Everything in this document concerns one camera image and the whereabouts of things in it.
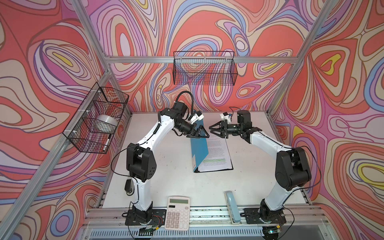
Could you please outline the blue file folder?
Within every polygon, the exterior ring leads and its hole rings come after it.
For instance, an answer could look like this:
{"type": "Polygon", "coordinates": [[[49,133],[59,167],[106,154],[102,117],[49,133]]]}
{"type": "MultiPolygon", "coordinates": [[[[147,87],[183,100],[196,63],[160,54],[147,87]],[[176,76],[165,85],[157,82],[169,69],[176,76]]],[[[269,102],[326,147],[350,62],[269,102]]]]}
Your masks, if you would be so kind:
{"type": "MultiPolygon", "coordinates": [[[[199,127],[200,125],[204,126],[204,121],[202,121],[202,120],[197,121],[197,126],[199,127]]],[[[199,139],[191,138],[192,165],[193,165],[193,172],[194,173],[200,173],[200,172],[198,172],[198,166],[202,163],[202,161],[208,155],[207,139],[205,139],[205,138],[199,138],[199,139]]]]}

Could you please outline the stack of printed papers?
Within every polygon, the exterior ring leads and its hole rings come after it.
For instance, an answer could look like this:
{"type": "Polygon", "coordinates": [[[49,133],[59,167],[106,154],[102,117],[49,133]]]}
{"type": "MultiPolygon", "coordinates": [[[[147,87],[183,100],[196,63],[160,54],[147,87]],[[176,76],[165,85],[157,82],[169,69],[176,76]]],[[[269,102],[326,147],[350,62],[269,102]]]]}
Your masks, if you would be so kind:
{"type": "Polygon", "coordinates": [[[198,172],[217,172],[233,170],[226,139],[210,136],[207,139],[208,155],[198,166],[198,172]]]}

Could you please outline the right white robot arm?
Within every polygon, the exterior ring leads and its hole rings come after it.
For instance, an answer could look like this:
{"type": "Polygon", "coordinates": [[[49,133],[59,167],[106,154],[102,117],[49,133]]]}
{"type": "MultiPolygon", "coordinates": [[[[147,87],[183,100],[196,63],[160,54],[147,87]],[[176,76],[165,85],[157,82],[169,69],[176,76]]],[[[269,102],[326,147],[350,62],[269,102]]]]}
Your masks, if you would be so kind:
{"type": "Polygon", "coordinates": [[[237,123],[230,123],[229,114],[221,114],[221,120],[211,126],[212,134],[227,139],[230,135],[239,136],[247,143],[256,146],[276,160],[276,184],[269,195],[261,201],[259,214],[276,213],[295,191],[300,190],[312,179],[306,151],[301,147],[290,147],[268,136],[253,126],[251,113],[237,111],[237,123]]]}

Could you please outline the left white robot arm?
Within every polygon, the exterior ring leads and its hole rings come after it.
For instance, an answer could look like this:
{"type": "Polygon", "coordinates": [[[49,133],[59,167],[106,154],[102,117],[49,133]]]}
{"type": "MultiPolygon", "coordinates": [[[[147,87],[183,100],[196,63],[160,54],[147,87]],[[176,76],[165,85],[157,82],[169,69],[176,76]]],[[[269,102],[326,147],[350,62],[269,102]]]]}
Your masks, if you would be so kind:
{"type": "Polygon", "coordinates": [[[172,108],[165,108],[158,112],[157,123],[145,137],[136,144],[127,147],[126,165],[132,178],[136,198],[133,202],[133,211],[136,215],[147,216],[152,214],[153,200],[151,198],[150,179],[154,176],[157,163],[154,151],[168,134],[178,130],[187,138],[208,138],[209,134],[198,121],[204,118],[201,111],[191,113],[184,119],[188,107],[182,102],[175,102],[172,108]]]}

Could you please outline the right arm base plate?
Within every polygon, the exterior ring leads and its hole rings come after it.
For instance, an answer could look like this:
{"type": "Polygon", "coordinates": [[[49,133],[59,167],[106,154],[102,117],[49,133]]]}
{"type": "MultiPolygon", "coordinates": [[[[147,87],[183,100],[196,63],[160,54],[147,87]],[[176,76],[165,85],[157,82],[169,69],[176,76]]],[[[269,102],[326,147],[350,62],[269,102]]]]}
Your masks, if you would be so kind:
{"type": "Polygon", "coordinates": [[[268,208],[245,208],[241,214],[246,218],[247,224],[284,225],[287,220],[283,209],[270,211],[268,208]]]}

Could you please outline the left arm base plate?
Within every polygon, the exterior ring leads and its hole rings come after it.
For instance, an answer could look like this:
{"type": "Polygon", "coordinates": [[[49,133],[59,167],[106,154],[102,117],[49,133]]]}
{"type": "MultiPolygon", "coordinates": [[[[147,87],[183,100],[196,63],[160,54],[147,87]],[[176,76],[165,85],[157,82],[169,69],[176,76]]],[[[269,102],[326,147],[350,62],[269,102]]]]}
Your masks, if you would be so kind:
{"type": "Polygon", "coordinates": [[[149,209],[139,211],[137,209],[128,210],[122,214],[125,218],[126,226],[162,226],[166,221],[165,209],[149,209]]]}

